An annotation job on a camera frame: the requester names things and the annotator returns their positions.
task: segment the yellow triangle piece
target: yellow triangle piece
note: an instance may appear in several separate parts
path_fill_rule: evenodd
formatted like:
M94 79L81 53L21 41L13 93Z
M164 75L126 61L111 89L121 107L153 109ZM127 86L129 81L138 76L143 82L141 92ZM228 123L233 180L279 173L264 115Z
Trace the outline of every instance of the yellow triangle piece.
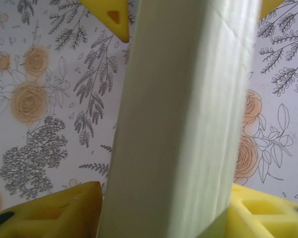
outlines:
M129 42L128 0L80 0L122 42Z
M0 212L0 238L94 238L102 206L99 182L87 182Z
M224 237L298 238L298 203L234 184Z

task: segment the hole in yellow piece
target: hole in yellow piece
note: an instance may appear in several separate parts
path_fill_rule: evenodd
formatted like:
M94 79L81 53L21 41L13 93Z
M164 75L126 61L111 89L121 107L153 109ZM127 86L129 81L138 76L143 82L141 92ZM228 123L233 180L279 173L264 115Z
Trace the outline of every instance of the hole in yellow piece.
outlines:
M108 11L107 15L117 24L120 22L119 11Z
M242 203L254 215L284 214L282 209L267 200L243 200Z
M275 238L298 238L298 224L294 222L264 222L263 225Z

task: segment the branch drawing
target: branch drawing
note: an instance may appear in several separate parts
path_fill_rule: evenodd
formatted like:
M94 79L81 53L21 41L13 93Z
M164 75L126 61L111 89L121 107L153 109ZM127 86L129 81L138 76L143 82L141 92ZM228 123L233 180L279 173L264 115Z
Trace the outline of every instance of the branch drawing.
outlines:
M116 57L108 56L108 47L113 36L108 37L103 32L91 45L92 50L84 61L88 65L88 70L74 87L80 104L84 98L88 98L86 110L82 110L77 114L74 123L75 131L79 133L80 144L86 145L87 148L89 147L90 136L94 137L92 125L97 125L99 119L103 119L104 104L101 96L112 90L114 84L113 74L118 71ZM95 69L93 64L97 60L98 66Z
M68 156L67 140L59 135L65 124L58 118L46 117L44 125L27 132L26 145L5 152L0 177L10 195L19 194L27 200L53 188L46 168L57 168Z
M113 148L108 145L100 145L100 147L107 150L109 153L112 153L112 151L113 151ZM79 168L98 171L99 174L101 174L102 176L105 176L105 178L107 178L108 171L109 171L109 163L108 164L105 164L105 163L84 164L84 165L80 165ZM102 194L104 196L105 190L106 190L106 182L102 183L101 190L102 190Z
M56 51L60 51L71 42L70 48L76 50L81 42L87 43L87 32L84 30L84 26L81 25L83 17L89 17L90 12L77 0L69 0L65 3L61 3L61 0L51 0L50 5L57 5L58 12L50 15L52 29L49 34L54 34L57 31L61 31L55 38L57 45ZM72 21L75 21L75 25L69 28L61 27L63 24L70 25Z
M34 16L33 6L38 3L38 0L19 0L17 10L21 14L22 23L30 24L31 16Z

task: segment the patterned backdrop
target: patterned backdrop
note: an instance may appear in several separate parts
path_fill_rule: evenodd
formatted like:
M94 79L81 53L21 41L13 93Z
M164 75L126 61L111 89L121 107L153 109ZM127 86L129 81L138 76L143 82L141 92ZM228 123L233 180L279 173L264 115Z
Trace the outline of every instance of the patterned backdrop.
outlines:
M257 31L234 180L298 202L298 0ZM129 51L77 0L0 0L0 210L105 190Z

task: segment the fern drawing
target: fern drawing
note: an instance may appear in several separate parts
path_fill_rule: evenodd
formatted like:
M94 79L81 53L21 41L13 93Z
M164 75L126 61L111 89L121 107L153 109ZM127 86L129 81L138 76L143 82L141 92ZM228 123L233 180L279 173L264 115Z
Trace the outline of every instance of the fern drawing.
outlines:
M113 148L111 146L101 145L100 147L107 150L109 153L112 153L113 151ZM79 168L98 171L98 173L100 173L102 176L105 176L107 178L108 171L109 171L109 164L105 164L105 163L84 164L84 165L80 165Z
M259 54L263 56L263 62L267 62L261 74L278 71L272 77L272 83L275 84L273 94L277 96L281 96L295 82L297 84L294 91L298 93L298 29L294 29L296 26L298 27L298 24L294 25L297 21L298 0L286 0L283 5L259 23L262 27L257 36L269 37L273 46L262 48L259 51ZM281 33L278 36L274 36L276 27ZM294 59L297 62L295 66L286 65Z
M70 48L76 50L81 42L87 43L87 32L84 30L84 26L81 25L83 17L89 17L91 13L84 7L78 0L69 0L61 3L61 0L50 0L50 5L57 5L58 12L50 15L51 30L49 34L60 32L55 41L57 45L56 51L60 51L71 42ZM62 28L63 24L69 25L75 21L73 27Z
M114 73L118 71L115 56L108 56L108 47L113 35L107 36L105 32L91 45L92 50L84 61L87 64L87 72L74 87L79 103L87 101L85 110L80 111L75 119L75 131L79 133L81 145L89 147L89 138L94 137L93 124L97 125L99 119L103 119L104 104L101 99L106 92L113 88Z
M67 140L59 135L65 124L58 118L46 117L44 125L27 132L26 145L13 147L5 152L0 177L10 195L19 193L27 200L53 188L46 175L46 168L57 168L66 159Z

